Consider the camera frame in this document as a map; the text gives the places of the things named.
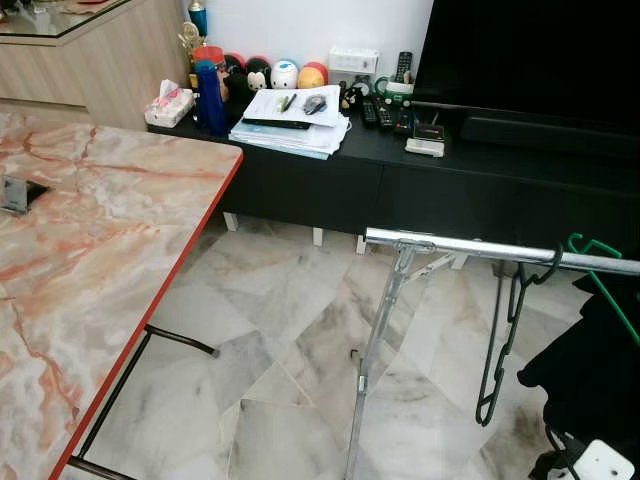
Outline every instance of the marble tabletop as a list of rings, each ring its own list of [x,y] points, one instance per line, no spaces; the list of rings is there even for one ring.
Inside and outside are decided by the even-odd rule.
[[[0,480],[57,476],[241,161],[0,113],[0,175],[51,187],[0,213]]]

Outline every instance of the chrome pipe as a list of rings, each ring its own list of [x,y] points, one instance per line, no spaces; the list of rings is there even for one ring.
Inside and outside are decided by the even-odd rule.
[[[365,240],[370,243],[400,246],[413,245],[416,251],[460,252],[475,257],[513,262],[551,265],[556,255],[554,250],[520,247],[502,243],[463,240],[460,238],[438,237],[426,233],[403,232],[367,228]],[[583,255],[564,252],[560,260],[561,268],[569,270],[593,270],[594,272],[617,273],[621,275],[640,275],[640,262],[613,257]]]

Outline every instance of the white wall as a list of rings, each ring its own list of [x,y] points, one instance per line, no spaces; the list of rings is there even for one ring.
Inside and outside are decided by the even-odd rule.
[[[210,45],[271,63],[327,63],[332,45],[376,48],[377,76],[413,52],[415,74],[433,0],[206,0]]]

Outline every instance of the small white device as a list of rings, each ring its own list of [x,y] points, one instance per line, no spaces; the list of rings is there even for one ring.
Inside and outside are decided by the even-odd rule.
[[[431,155],[432,157],[439,158],[444,156],[444,142],[407,138],[407,145],[404,149],[407,152],[422,153],[423,155]]]
[[[329,70],[352,73],[376,73],[380,52],[368,48],[331,47]]]
[[[582,480],[629,480],[633,464],[601,440],[592,441],[573,468]]]

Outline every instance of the white cabinet foot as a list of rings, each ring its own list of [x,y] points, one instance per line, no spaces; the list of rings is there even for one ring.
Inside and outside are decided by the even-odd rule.
[[[367,242],[364,241],[364,235],[358,235],[358,239],[356,240],[356,253],[358,255],[367,253]]]
[[[322,230],[321,228],[313,227],[313,244],[316,247],[321,247],[322,246],[322,233],[323,232],[324,232],[324,230]]]
[[[235,232],[238,230],[238,216],[235,213],[222,212],[224,223],[227,224],[227,230]]]

